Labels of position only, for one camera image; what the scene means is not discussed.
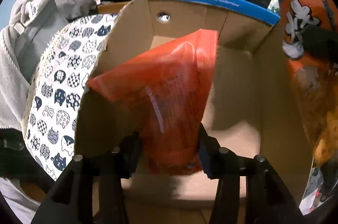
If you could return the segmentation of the red snack bag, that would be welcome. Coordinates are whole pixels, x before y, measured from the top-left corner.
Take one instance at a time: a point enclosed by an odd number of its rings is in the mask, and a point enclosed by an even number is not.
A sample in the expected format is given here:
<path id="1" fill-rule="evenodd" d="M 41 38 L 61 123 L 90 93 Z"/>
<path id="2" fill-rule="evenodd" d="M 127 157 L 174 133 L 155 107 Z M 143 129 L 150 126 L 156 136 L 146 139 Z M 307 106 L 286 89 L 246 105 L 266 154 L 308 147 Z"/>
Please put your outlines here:
<path id="1" fill-rule="evenodd" d="M 128 114 L 154 173 L 190 175 L 202 168 L 198 129 L 217 44 L 217 31 L 199 29 L 88 80 L 91 89 Z"/>

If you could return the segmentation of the orange black chip bag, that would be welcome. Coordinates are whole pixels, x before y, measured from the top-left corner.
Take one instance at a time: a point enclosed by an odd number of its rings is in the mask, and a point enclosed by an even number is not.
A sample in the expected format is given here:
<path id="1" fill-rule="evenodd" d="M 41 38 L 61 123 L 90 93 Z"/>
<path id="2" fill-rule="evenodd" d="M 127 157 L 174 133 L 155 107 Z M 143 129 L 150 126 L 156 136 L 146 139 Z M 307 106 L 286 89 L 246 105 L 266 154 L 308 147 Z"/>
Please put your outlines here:
<path id="1" fill-rule="evenodd" d="M 282 50 L 317 167 L 337 153 L 337 7 L 332 0 L 278 0 Z"/>

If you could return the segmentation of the cardboard box with blue edge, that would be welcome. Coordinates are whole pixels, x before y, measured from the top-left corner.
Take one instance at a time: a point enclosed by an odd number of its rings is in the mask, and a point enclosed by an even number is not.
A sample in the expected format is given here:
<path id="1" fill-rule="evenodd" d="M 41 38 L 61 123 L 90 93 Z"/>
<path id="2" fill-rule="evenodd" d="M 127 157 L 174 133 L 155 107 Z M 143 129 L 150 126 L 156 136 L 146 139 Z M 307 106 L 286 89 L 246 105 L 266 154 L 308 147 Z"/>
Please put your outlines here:
<path id="1" fill-rule="evenodd" d="M 238 77 L 225 52 L 249 56 L 279 23 L 245 0 L 132 0 L 118 14 L 86 83 L 75 151 L 83 156 L 79 192 L 99 176 L 102 223 L 128 223 L 121 180 L 140 159 L 165 178 L 204 171 L 218 180 L 211 223 L 236 223 L 240 178 L 247 182 L 246 223 L 304 223 L 274 167 L 257 155 L 223 150 L 202 119 L 210 91 Z"/>

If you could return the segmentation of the cat pattern tablecloth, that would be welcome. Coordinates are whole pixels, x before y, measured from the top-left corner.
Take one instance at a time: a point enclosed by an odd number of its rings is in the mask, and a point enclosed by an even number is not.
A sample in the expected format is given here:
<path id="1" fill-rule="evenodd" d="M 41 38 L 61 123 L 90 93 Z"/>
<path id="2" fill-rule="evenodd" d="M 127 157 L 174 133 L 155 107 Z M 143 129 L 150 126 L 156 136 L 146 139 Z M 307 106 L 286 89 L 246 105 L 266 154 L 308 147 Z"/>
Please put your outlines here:
<path id="1" fill-rule="evenodd" d="M 23 139 L 52 180 L 75 154 L 81 98 L 116 18 L 116 14 L 98 14 L 66 25 L 52 38 L 31 80 Z"/>

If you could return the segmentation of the grey white fleece clothing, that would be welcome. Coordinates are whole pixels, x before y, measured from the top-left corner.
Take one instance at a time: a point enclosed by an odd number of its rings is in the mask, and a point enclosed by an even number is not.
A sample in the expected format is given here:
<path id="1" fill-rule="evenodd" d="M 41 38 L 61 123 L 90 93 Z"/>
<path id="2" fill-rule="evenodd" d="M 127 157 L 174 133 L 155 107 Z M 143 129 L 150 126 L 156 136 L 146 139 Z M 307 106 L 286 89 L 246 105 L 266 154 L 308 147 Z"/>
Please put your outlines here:
<path id="1" fill-rule="evenodd" d="M 17 0 L 1 29 L 1 128 L 21 130 L 31 78 L 52 37 L 96 0 Z"/>

